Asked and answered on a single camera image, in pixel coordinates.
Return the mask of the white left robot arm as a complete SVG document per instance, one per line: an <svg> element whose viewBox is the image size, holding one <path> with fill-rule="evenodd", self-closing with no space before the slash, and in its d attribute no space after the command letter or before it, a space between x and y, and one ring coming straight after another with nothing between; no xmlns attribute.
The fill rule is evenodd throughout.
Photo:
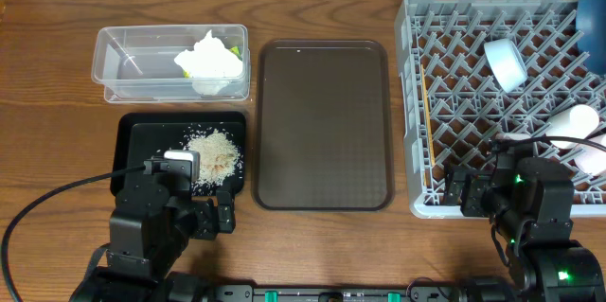
<svg viewBox="0 0 606 302"><path fill-rule="evenodd" d="M196 275L171 267L191 239L214 240L236 226L235 193L192 199L190 185L129 187L116 195L110 242L91 256L72 301L211 301L213 289Z"/></svg>

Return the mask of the white paper napkin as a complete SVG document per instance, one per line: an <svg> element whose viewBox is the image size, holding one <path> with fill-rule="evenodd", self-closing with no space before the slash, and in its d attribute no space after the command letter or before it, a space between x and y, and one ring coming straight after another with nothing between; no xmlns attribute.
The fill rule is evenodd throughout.
<svg viewBox="0 0 606 302"><path fill-rule="evenodd" d="M192 79L193 89L203 96L217 95L243 70L239 56L214 37L211 30L194 44L192 50L179 53L174 62L182 68L185 78Z"/></svg>

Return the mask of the pile of rice grains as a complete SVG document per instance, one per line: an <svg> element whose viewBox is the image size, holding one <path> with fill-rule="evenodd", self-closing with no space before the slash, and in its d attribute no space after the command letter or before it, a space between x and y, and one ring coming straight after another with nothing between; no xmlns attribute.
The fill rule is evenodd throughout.
<svg viewBox="0 0 606 302"><path fill-rule="evenodd" d="M194 184L198 196L213 195L225 184L235 184L241 189L243 179L243 155L231 133L225 129L209 128L192 131L186 135L185 151L197 151L200 155L199 178Z"/></svg>

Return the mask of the light blue bowl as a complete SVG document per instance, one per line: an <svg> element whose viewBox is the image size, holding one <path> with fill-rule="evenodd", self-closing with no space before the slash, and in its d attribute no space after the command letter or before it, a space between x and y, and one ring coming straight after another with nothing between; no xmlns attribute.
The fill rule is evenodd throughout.
<svg viewBox="0 0 606 302"><path fill-rule="evenodd" d="M484 43L484 51L489 67L504 92L510 93L526 81L525 63L512 40Z"/></svg>

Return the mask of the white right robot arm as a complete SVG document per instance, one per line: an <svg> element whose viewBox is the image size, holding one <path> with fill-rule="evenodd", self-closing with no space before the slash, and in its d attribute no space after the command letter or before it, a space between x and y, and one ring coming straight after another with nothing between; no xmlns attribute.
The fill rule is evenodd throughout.
<svg viewBox="0 0 606 302"><path fill-rule="evenodd" d="M453 301L602 301L605 284L596 256L572 240L574 187L565 166L526 158L493 172L451 167L446 196L466 217L486 218L509 280L471 278Z"/></svg>

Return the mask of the pink plastic cup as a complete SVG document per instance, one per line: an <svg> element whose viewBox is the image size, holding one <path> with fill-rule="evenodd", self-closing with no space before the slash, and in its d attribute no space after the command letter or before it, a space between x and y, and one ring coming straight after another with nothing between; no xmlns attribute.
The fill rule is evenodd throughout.
<svg viewBox="0 0 606 302"><path fill-rule="evenodd" d="M576 167L589 175L599 176L606 168L606 153L596 148L577 145L575 151L580 150L574 159Z"/></svg>

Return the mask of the wooden chopstick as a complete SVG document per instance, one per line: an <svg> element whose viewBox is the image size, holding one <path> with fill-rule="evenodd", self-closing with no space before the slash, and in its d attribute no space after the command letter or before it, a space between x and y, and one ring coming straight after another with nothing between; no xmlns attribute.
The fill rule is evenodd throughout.
<svg viewBox="0 0 606 302"><path fill-rule="evenodd" d="M424 114L425 114L425 124L427 129L427 137L428 137L428 145L430 145L433 141L432 139L432 130L431 130L431 115L430 115L430 104L428 100L427 87L425 82L425 72L423 64L420 65L420 82L421 82L421 91L424 105Z"/></svg>
<svg viewBox="0 0 606 302"><path fill-rule="evenodd" d="M434 145L433 145L433 134L432 134L432 127L431 127L431 116L430 116L430 111L429 111L429 103L425 102L425 109L424 109L424 113L425 113L425 123L426 123L426 129L427 129L427 144L428 144L428 152L429 152L429 158L430 158L430 166L433 167L436 163L435 160L435 152L434 152Z"/></svg>

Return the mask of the cream white plastic cup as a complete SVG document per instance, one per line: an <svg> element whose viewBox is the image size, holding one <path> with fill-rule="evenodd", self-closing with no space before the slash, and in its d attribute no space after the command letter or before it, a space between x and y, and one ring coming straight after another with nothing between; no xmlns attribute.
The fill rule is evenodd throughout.
<svg viewBox="0 0 606 302"><path fill-rule="evenodd" d="M598 126L599 115L589 105L578 104L551 116L546 136L566 136L584 139Z"/></svg>

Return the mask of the dark blue plate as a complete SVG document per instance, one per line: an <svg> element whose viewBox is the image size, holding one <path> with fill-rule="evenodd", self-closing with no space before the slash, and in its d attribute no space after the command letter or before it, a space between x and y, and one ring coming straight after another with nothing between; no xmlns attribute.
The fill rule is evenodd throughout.
<svg viewBox="0 0 606 302"><path fill-rule="evenodd" d="M583 36L577 42L580 52L587 52L585 67L605 77L605 0L579 0L576 30Z"/></svg>

